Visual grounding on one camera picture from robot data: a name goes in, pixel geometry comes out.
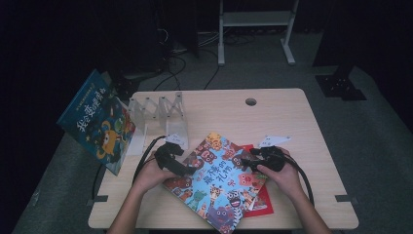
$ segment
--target forearm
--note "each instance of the forearm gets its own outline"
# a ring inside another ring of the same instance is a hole
[[[304,192],[295,194],[290,199],[307,234],[331,233]]]
[[[121,209],[113,220],[107,231],[110,233],[133,233],[137,216],[139,215],[140,204],[145,194],[138,186],[133,186],[127,195]]]

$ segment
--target dark background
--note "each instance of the dark background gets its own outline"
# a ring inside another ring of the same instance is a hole
[[[13,230],[29,202],[63,135],[56,120],[90,72],[109,71],[125,85],[125,70],[165,68],[168,52],[159,44],[159,26],[196,53],[195,29],[217,29],[218,2],[0,1],[3,231]],[[290,7],[290,1],[251,2],[225,0],[225,8]],[[410,130],[412,8],[407,0],[301,0],[294,25],[299,33],[324,30],[314,66],[350,58],[374,78]],[[179,32],[180,23],[186,30]]]

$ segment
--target person's left hand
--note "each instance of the person's left hand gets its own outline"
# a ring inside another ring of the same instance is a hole
[[[146,160],[145,165],[134,180],[133,187],[137,186],[142,189],[143,192],[147,192],[151,188],[162,183],[165,179],[177,176],[178,175],[175,175],[170,171],[160,169],[155,156],[152,154]]]

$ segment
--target blue book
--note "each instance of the blue book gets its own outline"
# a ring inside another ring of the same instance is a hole
[[[241,159],[257,158],[224,136],[210,133],[183,161],[197,168],[195,173],[169,178],[164,186],[220,233],[230,234],[267,179],[244,167]]]
[[[117,175],[135,125],[126,106],[94,70],[57,121],[101,164]]]

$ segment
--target gray floor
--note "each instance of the gray floor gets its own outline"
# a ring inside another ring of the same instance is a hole
[[[256,36],[249,44],[227,46],[226,65],[208,89],[300,88],[313,108],[319,127],[354,201],[359,227],[345,233],[413,233],[413,136],[378,91],[374,81],[358,68],[350,78],[367,100],[342,101],[324,97],[315,75],[329,68],[313,68],[321,34],[293,34],[291,50],[297,63],[286,63],[280,35]],[[206,47],[216,53],[216,47]],[[181,90],[201,90],[217,68],[216,57],[200,51],[185,54],[185,69],[177,75]],[[178,71],[181,60],[172,60]],[[151,91],[168,73],[141,83]],[[158,90],[175,90],[169,79]],[[88,226],[94,176],[99,164],[70,136],[61,140],[38,185],[37,201],[28,205],[15,233],[103,233]]]

